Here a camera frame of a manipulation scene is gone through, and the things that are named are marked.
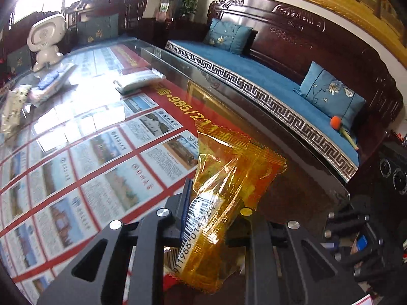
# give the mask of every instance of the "throw pillow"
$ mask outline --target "throw pillow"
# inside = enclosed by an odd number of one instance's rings
[[[87,22],[78,22],[78,42],[80,45],[103,41],[119,36],[119,14],[91,18]]]
[[[227,50],[232,54],[240,55],[252,30],[251,27],[212,19],[209,32],[203,42]]]
[[[27,45],[7,55],[7,66],[12,73],[20,74],[31,69],[31,53]]]
[[[353,120],[366,102],[315,62],[312,62],[300,89],[294,91],[328,117],[342,118],[342,125],[347,131],[351,130]]]

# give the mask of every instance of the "triangular cutout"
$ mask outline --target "triangular cutout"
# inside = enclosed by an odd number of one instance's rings
[[[73,268],[72,275],[82,280],[93,282],[107,246],[107,239],[101,239],[82,260]]]

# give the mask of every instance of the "greek key pattern trim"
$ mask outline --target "greek key pattern trim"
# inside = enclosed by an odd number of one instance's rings
[[[263,88],[171,41],[167,42],[165,48],[256,102],[317,150],[346,182],[356,173],[356,165],[324,133]]]

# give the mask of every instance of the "orange ball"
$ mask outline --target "orange ball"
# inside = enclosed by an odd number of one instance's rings
[[[335,130],[339,130],[341,128],[342,121],[338,116],[333,116],[330,121],[331,127]]]

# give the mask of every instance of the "embroidered flower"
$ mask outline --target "embroidered flower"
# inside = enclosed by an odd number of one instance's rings
[[[335,93],[339,93],[339,87],[336,85],[336,83],[331,82],[329,84],[329,92],[334,95]]]
[[[347,95],[347,97],[353,97],[353,91],[351,91],[349,88],[344,88],[345,90],[345,94]]]

